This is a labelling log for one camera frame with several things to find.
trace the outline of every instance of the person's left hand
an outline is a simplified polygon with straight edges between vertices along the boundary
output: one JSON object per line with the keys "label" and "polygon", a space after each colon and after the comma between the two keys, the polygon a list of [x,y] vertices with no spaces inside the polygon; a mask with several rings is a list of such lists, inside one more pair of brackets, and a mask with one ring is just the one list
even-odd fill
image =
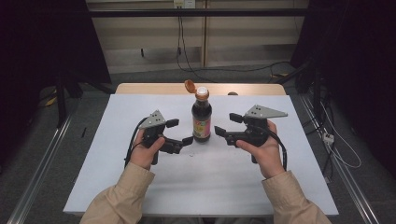
{"label": "person's left hand", "polygon": [[144,130],[139,130],[136,135],[136,139],[133,143],[134,150],[132,151],[130,162],[149,170],[152,160],[154,159],[154,154],[163,146],[165,139],[160,137],[150,148],[146,148],[141,144],[143,141],[143,133]]}

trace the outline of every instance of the table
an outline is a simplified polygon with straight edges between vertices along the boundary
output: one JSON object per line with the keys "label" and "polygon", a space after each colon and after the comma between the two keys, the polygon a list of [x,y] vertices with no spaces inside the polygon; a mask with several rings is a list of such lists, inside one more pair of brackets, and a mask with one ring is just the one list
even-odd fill
{"label": "table", "polygon": [[[226,130],[243,131],[245,127],[231,122],[228,114],[243,114],[255,103],[288,112],[285,118],[272,119],[288,149],[288,167],[299,179],[307,198],[326,215],[338,214],[292,102],[280,85],[202,85],[208,87],[211,94],[212,125]],[[227,96],[230,91],[239,96]],[[166,119],[180,120],[178,126],[165,130],[166,136],[181,140],[191,135],[193,102],[194,96],[187,94],[183,83],[121,84],[110,97],[64,211],[82,215],[97,193],[117,182],[135,125],[155,109],[160,109]],[[102,169],[95,168],[97,163],[102,164]],[[251,163],[248,153],[227,146],[223,138],[215,136],[213,127],[212,137],[204,144],[194,142],[178,155],[160,152],[159,162],[151,171],[156,177],[143,204],[144,216],[261,217],[273,214],[262,189],[263,177],[258,165]]]}

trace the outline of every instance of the bottle label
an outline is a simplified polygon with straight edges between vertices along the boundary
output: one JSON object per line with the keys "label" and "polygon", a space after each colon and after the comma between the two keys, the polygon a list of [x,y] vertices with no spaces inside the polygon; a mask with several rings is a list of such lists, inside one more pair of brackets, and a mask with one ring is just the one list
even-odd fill
{"label": "bottle label", "polygon": [[198,138],[206,138],[210,135],[210,119],[198,120],[192,119],[194,136]]}

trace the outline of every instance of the sleeve cuff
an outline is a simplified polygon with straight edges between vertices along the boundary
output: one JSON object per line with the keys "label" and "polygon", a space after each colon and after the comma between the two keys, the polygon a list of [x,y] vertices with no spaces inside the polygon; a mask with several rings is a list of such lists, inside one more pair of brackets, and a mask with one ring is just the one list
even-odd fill
{"label": "sleeve cuff", "polygon": [[305,198],[300,184],[291,171],[263,180],[262,185],[273,207],[288,206]]}
{"label": "sleeve cuff", "polygon": [[155,174],[131,162],[125,167],[117,187],[136,194],[145,194]]}

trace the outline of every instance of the white cable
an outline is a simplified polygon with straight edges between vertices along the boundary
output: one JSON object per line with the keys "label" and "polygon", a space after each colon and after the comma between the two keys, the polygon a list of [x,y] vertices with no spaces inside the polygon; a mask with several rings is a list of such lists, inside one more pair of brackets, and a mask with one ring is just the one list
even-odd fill
{"label": "white cable", "polygon": [[334,126],[332,125],[332,121],[330,120],[329,114],[326,111],[326,108],[324,107],[323,103],[320,102],[320,105],[323,107],[324,113],[326,114],[327,120],[329,121],[330,125],[332,126],[332,129],[335,131],[335,133],[346,143],[346,145],[352,150],[352,152],[355,154],[355,156],[358,158],[359,160],[359,165],[355,166],[355,165],[351,165],[349,163],[347,163],[346,161],[344,161],[341,156],[339,155],[339,153],[335,153],[332,150],[332,147],[329,145],[329,143],[326,143],[329,146],[329,150],[334,154],[334,157],[336,159],[338,159],[339,161],[341,161],[343,164],[345,164],[346,166],[349,166],[351,168],[359,168],[361,167],[361,158],[359,157],[358,153],[355,151],[355,149],[353,149],[353,147],[341,136],[340,133],[337,132],[337,130],[334,128]]}

